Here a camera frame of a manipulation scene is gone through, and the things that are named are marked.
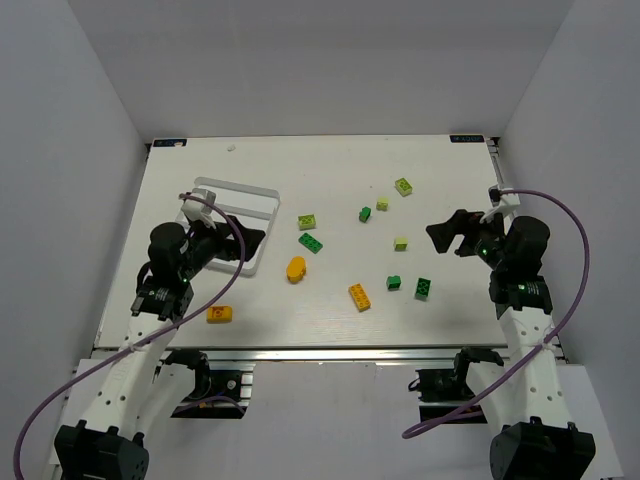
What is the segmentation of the orange rounded lego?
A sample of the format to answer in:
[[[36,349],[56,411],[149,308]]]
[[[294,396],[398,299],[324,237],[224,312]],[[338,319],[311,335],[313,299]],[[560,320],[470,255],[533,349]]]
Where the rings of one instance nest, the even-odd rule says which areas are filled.
[[[295,256],[289,262],[286,268],[287,280],[296,284],[300,282],[306,275],[306,261],[302,256]]]

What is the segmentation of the pale lime square lego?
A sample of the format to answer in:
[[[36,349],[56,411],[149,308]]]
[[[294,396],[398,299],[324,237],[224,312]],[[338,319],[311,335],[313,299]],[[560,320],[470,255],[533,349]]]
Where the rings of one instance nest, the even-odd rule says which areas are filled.
[[[408,239],[406,237],[396,237],[393,245],[395,251],[406,251],[408,247]]]

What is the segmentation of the pale lime small lego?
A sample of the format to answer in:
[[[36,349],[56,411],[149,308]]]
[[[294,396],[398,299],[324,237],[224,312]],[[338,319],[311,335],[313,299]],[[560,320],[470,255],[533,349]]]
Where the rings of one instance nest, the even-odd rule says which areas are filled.
[[[379,211],[387,211],[389,207],[389,200],[387,197],[379,197],[376,201],[376,209]]]

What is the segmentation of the orange long lego brick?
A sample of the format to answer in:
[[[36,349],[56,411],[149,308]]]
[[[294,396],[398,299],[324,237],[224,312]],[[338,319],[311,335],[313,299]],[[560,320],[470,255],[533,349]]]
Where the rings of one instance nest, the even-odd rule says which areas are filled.
[[[371,301],[360,283],[349,286],[348,292],[359,312],[364,312],[371,307]]]

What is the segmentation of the lime hollow lego brick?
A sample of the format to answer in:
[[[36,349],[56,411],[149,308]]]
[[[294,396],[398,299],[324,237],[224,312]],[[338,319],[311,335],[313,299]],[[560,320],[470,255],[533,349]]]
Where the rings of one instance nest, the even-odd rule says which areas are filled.
[[[301,215],[297,219],[298,227],[301,231],[315,229],[316,218],[314,214]]]

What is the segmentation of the lime hollow lego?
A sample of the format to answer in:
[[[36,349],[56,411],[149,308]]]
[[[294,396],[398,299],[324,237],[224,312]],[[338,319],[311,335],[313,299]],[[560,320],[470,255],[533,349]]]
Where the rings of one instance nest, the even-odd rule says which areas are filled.
[[[412,185],[405,178],[396,180],[394,186],[402,197],[406,197],[413,192]]]

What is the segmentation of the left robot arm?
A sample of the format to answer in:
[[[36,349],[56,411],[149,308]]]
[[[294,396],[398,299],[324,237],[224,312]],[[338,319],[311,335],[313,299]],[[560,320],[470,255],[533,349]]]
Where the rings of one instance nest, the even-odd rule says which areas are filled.
[[[61,426],[56,434],[63,478],[145,477],[149,452],[144,442],[153,423],[212,390],[202,352],[165,351],[193,298],[191,281],[215,258],[252,259],[265,236],[235,216],[225,222],[166,222],[151,231],[149,260],[138,273],[121,356],[77,423]]]

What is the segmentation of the orange hollow lego brick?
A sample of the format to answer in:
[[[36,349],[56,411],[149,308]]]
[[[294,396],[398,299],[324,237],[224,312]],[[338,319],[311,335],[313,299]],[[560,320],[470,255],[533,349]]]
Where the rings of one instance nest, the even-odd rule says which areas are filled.
[[[207,309],[208,324],[226,324],[233,320],[233,309],[230,306],[211,306]]]

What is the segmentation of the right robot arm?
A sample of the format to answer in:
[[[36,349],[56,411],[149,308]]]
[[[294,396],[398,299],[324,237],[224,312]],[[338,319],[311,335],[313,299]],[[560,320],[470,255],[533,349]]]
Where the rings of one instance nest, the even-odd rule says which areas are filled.
[[[539,271],[550,230],[529,216],[515,218],[509,227],[499,214],[489,221],[482,217],[461,209],[426,228],[437,252],[447,252],[460,236],[456,255],[476,256],[490,267],[489,296],[509,350],[503,361],[491,350],[463,348],[454,378],[481,398],[493,435],[493,478],[579,479],[596,445],[571,417],[546,338],[553,329],[553,306]]]

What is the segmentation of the dark green hollow lego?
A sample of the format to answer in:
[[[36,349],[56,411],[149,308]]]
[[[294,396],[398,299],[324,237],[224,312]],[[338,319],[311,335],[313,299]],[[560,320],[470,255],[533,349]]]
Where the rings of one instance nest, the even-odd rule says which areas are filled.
[[[426,301],[429,297],[431,287],[431,281],[426,278],[419,277],[416,282],[416,288],[414,298],[421,301]]]

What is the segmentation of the dark green small lego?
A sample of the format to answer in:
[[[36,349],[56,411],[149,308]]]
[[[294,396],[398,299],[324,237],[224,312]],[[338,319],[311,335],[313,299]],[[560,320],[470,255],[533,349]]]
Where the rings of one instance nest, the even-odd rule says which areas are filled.
[[[360,222],[366,223],[369,220],[370,216],[371,209],[369,207],[363,207],[358,214],[358,219]]]

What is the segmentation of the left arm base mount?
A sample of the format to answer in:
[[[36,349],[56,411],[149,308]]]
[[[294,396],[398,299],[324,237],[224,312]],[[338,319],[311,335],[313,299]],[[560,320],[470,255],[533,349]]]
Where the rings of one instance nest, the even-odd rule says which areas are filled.
[[[241,370],[211,369],[208,356],[192,349],[174,350],[162,366],[182,365],[190,371],[194,389],[174,410],[173,418],[242,419]]]

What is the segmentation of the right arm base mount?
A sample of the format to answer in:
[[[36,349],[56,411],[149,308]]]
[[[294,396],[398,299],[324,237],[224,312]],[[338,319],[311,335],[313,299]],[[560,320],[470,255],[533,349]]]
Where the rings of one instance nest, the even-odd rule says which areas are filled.
[[[504,366],[500,355],[489,348],[463,347],[454,357],[452,367],[416,371],[417,378],[409,383],[408,391],[418,393],[421,422],[446,415],[474,397],[466,384],[466,376],[472,363]]]

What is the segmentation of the dark green square lego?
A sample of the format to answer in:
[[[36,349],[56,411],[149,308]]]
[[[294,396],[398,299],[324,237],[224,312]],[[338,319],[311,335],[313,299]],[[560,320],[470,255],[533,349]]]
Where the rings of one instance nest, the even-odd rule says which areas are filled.
[[[399,290],[402,284],[401,277],[399,275],[391,275],[386,279],[386,287],[388,291]]]

